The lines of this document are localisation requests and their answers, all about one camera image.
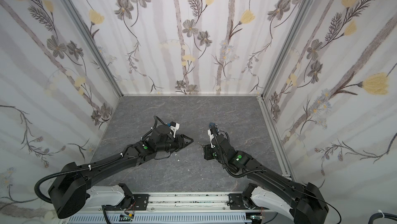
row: floral wallpaper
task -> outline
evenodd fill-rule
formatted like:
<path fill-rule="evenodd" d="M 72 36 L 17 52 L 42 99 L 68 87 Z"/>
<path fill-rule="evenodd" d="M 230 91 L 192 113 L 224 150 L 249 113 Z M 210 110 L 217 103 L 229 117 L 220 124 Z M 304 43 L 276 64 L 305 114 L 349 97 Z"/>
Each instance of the floral wallpaper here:
<path fill-rule="evenodd" d="M 314 0 L 264 97 L 295 176 L 342 223 L 395 213 L 396 25 L 395 0 Z"/>
<path fill-rule="evenodd" d="M 91 160 L 118 96 L 59 0 L 0 5 L 0 219 L 55 223 L 34 184 Z"/>
<path fill-rule="evenodd" d="M 72 0 L 125 94 L 261 94 L 302 0 Z"/>

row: gray marble floor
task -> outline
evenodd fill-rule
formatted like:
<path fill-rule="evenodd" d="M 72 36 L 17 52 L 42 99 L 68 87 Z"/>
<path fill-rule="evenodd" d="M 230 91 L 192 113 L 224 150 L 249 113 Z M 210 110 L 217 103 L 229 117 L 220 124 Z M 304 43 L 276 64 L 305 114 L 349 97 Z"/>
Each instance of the gray marble floor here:
<path fill-rule="evenodd" d="M 110 186 L 126 183 L 132 192 L 243 191 L 246 177 L 230 177 L 216 160 L 206 161 L 200 144 L 209 144 L 208 124 L 216 122 L 230 136 L 236 150 L 242 150 L 266 167 L 281 173 L 269 133 L 254 96 L 125 96 L 115 110 L 95 153 L 97 161 L 139 141 L 153 126 L 153 115 L 164 122 L 179 123 L 178 133 L 194 143 L 171 157 L 151 160 L 119 172 L 98 183 Z M 160 152 L 157 157 L 165 157 Z"/>

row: robotic arm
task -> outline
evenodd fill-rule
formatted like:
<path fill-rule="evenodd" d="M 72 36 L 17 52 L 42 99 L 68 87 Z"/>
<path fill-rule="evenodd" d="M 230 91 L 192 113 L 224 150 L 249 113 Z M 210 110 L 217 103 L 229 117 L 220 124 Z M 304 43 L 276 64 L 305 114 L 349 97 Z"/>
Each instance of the robotic arm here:
<path fill-rule="evenodd" d="M 261 165 L 251 155 L 236 151 L 231 145 L 229 135 L 219 134 L 217 124 L 210 123 L 208 135 L 211 144 L 204 146 L 204 158 L 216 159 L 232 177 L 247 176 L 266 186 L 270 191 L 250 183 L 242 193 L 246 208 L 266 207 L 279 212 L 294 223 L 323 224 L 328 206 L 320 190 L 309 183 L 307 186 L 293 182 Z"/>
<path fill-rule="evenodd" d="M 94 185 L 117 172 L 148 162 L 156 157 L 157 152 L 178 152 L 193 142 L 186 135 L 176 134 L 178 123 L 165 124 L 157 116 L 154 119 L 151 130 L 139 142 L 127 145 L 120 154 L 80 166 L 75 162 L 69 163 L 61 172 L 40 179 L 35 185 L 35 193 L 43 201 L 52 203 L 61 219 L 72 216 L 83 207 L 113 205 L 126 209 L 134 199 L 125 184 L 113 187 Z M 157 120 L 162 125 L 157 127 Z M 40 184 L 54 177 L 48 198 L 40 191 Z"/>

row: cable tie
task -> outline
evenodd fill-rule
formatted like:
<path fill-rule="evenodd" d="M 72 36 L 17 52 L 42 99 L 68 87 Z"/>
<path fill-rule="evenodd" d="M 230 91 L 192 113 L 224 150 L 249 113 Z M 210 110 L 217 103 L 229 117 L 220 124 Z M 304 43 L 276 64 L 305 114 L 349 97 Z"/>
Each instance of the cable tie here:
<path fill-rule="evenodd" d="M 382 215 L 383 215 L 382 218 L 385 218 L 385 214 L 382 212 L 382 210 L 379 209 L 378 212 L 382 213 Z"/>

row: black robotic arm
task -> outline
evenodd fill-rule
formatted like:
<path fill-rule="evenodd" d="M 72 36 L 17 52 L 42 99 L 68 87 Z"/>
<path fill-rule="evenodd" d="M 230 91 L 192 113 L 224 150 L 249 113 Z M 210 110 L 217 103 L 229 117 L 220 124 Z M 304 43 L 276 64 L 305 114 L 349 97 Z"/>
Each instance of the black robotic arm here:
<path fill-rule="evenodd" d="M 154 159 L 157 152 L 178 152 L 193 142 L 193 139 L 186 135 L 176 134 L 179 128 L 178 123 L 165 124 L 157 116 L 154 116 L 154 119 L 154 126 L 139 142 L 127 145 L 119 154 L 97 162 L 80 166 L 77 166 L 75 162 L 69 163 L 61 172 L 40 179 L 35 185 L 35 193 L 43 201 L 53 204 L 58 218 L 70 217 L 86 206 L 87 201 L 98 195 L 90 194 L 89 191 L 98 182 L 117 172 Z M 48 198 L 40 191 L 40 185 L 54 177 L 56 179 L 48 190 L 50 196 Z M 120 209 L 131 205 L 133 195 L 125 184 L 116 185 L 112 191 L 116 192 L 110 192 L 109 196 L 113 197 L 116 193 L 115 203 L 120 206 Z"/>
<path fill-rule="evenodd" d="M 208 135 L 211 144 L 204 146 L 206 160 L 216 159 L 232 177 L 247 176 L 274 192 L 289 205 L 289 209 L 288 211 L 273 210 L 292 218 L 294 223 L 323 224 L 325 222 L 329 209 L 318 187 L 311 183 L 305 186 L 291 181 L 263 166 L 251 155 L 243 151 L 236 151 L 230 144 L 229 135 L 226 133 L 227 137 L 225 138 L 223 134 L 219 134 L 217 126 L 215 123 L 210 123 Z M 242 193 L 247 208 L 256 207 L 254 202 L 256 197 L 253 196 L 261 192 L 258 188 L 262 191 L 259 186 L 251 183 Z"/>

